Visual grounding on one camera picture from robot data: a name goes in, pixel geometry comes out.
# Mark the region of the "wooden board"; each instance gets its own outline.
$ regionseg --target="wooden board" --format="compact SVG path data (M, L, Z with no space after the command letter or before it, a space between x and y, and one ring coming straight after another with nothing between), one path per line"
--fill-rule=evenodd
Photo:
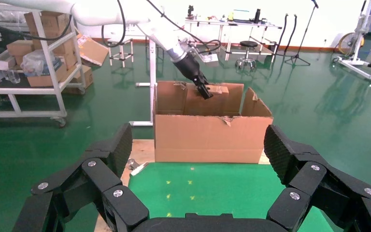
M133 147L130 154L131 159L135 159L138 164L145 162L154 162L154 140L152 139L134 139ZM262 151L259 164L270 164L269 159ZM121 180L123 185L127 186L130 180L130 170L126 168L122 174ZM96 222L95 232L111 232L106 222L99 215Z

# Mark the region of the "microphone stand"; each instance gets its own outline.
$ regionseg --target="microphone stand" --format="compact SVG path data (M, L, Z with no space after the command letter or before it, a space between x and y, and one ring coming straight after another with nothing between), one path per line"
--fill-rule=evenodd
M316 6L317 5L315 4L314 9L312 10L311 17L309 17L308 25L306 26L305 32L303 34L302 42L300 44L300 48L298 49L298 52L296 53L296 55L291 56L290 59L286 60L285 63L291 64L291 65L296 65L297 59L299 59L299 60L302 60L303 62L305 62L305 64L302 64L302 65L299 65L299 66L310 66L311 65L311 63L309 63L306 60L300 58L300 50L302 48L303 40L305 39L306 33L308 32L308 27L309 27L309 24L311 23L311 19L312 19L312 16L314 15L314 11L315 11Z

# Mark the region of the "metal stool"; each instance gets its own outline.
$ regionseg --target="metal stool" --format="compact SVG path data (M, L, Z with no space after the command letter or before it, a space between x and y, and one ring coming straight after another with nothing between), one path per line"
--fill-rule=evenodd
M111 38L111 39L107 40L107 43L109 45L114 45L114 44L117 44L119 41L120 41L120 39ZM125 45L129 42L130 42L131 53L124 53L123 45ZM123 68L124 68L124 66L125 66L124 61L126 61L126 59L131 57L131 62L133 63L133 61L134 61L134 59L133 59L133 39L128 39L128 40L122 42L122 44L119 47L120 47L120 52L117 53L117 54L114 54L114 55L112 55L112 50L111 50L111 48L109 48L110 66L113 65L112 60L117 59L117 60L119 60L123 63Z
M245 68L245 66L247 66L247 64L250 64L251 70L253 70L256 67L256 64L255 64L255 59L248 58L249 49L253 48L253 47L257 47L258 44L255 43L254 41L241 41L240 45L246 47L247 50L246 50L246 53L245 53L245 57L241 57L235 62L235 67L236 68L238 67L238 69L242 69L243 66Z

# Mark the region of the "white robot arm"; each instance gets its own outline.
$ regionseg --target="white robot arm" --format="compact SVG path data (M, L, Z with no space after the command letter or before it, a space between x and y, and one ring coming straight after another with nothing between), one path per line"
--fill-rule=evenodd
M71 14L77 22L86 26L123 23L117 0L0 0L0 2ZM208 82L200 71L200 65L180 46L168 21L147 0L120 0L120 4L126 24L137 25L150 40L167 51L174 65L187 79L194 82L203 98L212 97L205 86Z

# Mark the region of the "white box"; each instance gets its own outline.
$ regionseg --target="white box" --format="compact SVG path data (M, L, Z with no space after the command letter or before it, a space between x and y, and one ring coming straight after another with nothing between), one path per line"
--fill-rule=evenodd
M15 66L15 57L9 55L8 50L0 54L0 70L8 70Z

